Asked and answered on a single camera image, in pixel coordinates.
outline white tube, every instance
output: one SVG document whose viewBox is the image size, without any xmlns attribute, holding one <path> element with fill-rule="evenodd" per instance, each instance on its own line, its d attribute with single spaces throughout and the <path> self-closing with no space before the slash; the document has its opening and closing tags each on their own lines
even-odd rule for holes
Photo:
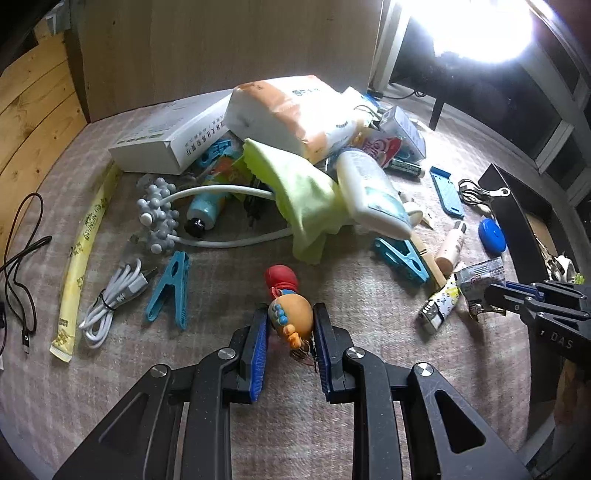
<svg viewBox="0 0 591 480">
<path fill-rule="evenodd" d="M 253 197 L 260 197 L 268 200 L 275 200 L 275 195 L 266 190 L 253 189 L 252 187 L 245 187 L 243 185 L 202 185 L 200 187 L 193 187 L 192 189 L 181 190 L 180 192 L 173 193 L 162 200 L 160 205 L 165 203 L 172 203 L 175 200 L 183 199 L 185 197 L 192 197 L 198 193 L 242 193 L 244 195 L 251 195 Z"/>
<path fill-rule="evenodd" d="M 185 197 L 192 197 L 197 195 L 198 193 L 242 193 L 244 195 L 251 195 L 253 197 L 260 197 L 268 200 L 275 200 L 275 195 L 271 192 L 266 190 L 260 189 L 253 189 L 251 187 L 245 187 L 242 185 L 202 185 L 200 187 L 193 187 L 187 190 L 181 190 L 180 192 L 173 193 L 168 197 L 163 198 L 160 200 L 160 205 L 165 203 L 172 203 L 175 200 L 185 198 Z M 284 228 L 283 230 L 279 230 L 272 233 L 265 233 L 265 235 L 260 236 L 253 236 L 250 238 L 242 238 L 239 240 L 231 240 L 227 242 L 209 242 L 204 240 L 189 240 L 187 238 L 182 238 L 176 235 L 168 234 L 168 238 L 173 240 L 174 242 L 178 242 L 179 244 L 183 245 L 190 245 L 192 247 L 201 247 L 201 248 L 236 248 L 236 247 L 246 247 L 248 245 L 255 245 L 260 244 L 263 242 L 268 242 L 270 240 L 276 240 L 278 238 L 283 238 L 286 236 L 291 235 L 291 228 Z"/>
<path fill-rule="evenodd" d="M 283 230 L 277 230 L 272 233 L 265 233 L 260 236 L 252 236 L 250 238 L 241 238 L 238 240 L 230 240 L 227 242 L 209 242 L 205 240 L 189 240 L 176 235 L 169 235 L 168 238 L 183 245 L 191 245 L 192 247 L 202 248 L 236 248 L 236 247 L 247 247 L 248 245 L 261 244 L 270 240 L 277 240 L 291 235 L 291 228 L 284 228 Z"/>
</svg>

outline white cardboard box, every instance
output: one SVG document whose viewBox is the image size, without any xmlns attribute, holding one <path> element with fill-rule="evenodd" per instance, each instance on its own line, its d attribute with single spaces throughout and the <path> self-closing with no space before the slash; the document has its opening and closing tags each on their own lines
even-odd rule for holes
<svg viewBox="0 0 591 480">
<path fill-rule="evenodd" d="M 181 174 L 228 131 L 223 121 L 231 90 L 169 103 L 109 147 L 123 171 Z"/>
</svg>

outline small white box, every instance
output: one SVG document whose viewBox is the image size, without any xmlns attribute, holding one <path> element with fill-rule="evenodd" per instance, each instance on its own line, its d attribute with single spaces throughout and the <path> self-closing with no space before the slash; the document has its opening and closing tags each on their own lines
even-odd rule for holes
<svg viewBox="0 0 591 480">
<path fill-rule="evenodd" d="M 113 160 L 123 171 L 181 174 L 228 131 L 223 119 L 231 93 L 220 90 L 169 103 L 109 147 Z"/>
<path fill-rule="evenodd" d="M 379 122 L 379 129 L 402 138 L 402 147 L 408 149 L 411 161 L 427 158 L 425 139 L 399 106 L 392 107 L 384 113 Z"/>
</svg>

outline orange toy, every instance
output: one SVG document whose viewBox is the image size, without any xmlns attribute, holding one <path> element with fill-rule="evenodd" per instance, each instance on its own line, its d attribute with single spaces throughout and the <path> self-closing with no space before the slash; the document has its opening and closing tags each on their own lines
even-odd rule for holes
<svg viewBox="0 0 591 480">
<path fill-rule="evenodd" d="M 275 298 L 269 305 L 273 328 L 292 349 L 310 351 L 313 314 L 308 300 L 298 294 L 298 282 L 285 265 L 273 265 L 265 273 L 265 281 Z"/>
</svg>

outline keychain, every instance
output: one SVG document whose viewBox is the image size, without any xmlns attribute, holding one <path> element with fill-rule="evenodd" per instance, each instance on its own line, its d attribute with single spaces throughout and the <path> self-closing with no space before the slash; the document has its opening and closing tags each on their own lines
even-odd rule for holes
<svg viewBox="0 0 591 480">
<path fill-rule="evenodd" d="M 292 269 L 273 265 L 265 272 L 265 282 L 273 296 L 268 315 L 273 328 L 290 344 L 290 356 L 314 366 L 316 353 L 312 341 L 314 315 L 308 300 L 298 294 L 298 281 Z"/>
</svg>

